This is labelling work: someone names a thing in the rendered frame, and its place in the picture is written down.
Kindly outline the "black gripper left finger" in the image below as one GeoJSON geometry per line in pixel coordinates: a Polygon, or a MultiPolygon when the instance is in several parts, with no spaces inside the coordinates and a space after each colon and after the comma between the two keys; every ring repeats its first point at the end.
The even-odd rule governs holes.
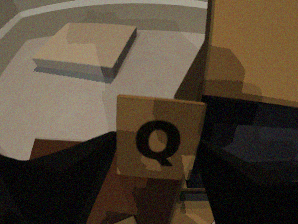
{"type": "Polygon", "coordinates": [[[0,155],[0,204],[21,224],[85,224],[116,153],[116,131],[32,160],[0,155]]]}

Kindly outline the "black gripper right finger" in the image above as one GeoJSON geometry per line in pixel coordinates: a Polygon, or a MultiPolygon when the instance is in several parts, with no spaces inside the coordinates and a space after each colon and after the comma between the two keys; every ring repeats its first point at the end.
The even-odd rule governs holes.
{"type": "Polygon", "coordinates": [[[196,153],[216,224],[298,224],[298,181],[265,169],[200,140],[196,153]]]}

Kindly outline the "tan tile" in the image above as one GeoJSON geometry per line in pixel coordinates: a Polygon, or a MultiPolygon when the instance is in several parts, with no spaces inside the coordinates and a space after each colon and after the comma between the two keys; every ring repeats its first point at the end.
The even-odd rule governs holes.
{"type": "Polygon", "coordinates": [[[117,175],[189,180],[205,116],[204,101],[117,95],[117,175]]]}
{"type": "Polygon", "coordinates": [[[137,224],[134,216],[126,217],[125,220],[114,222],[114,224],[137,224]]]}

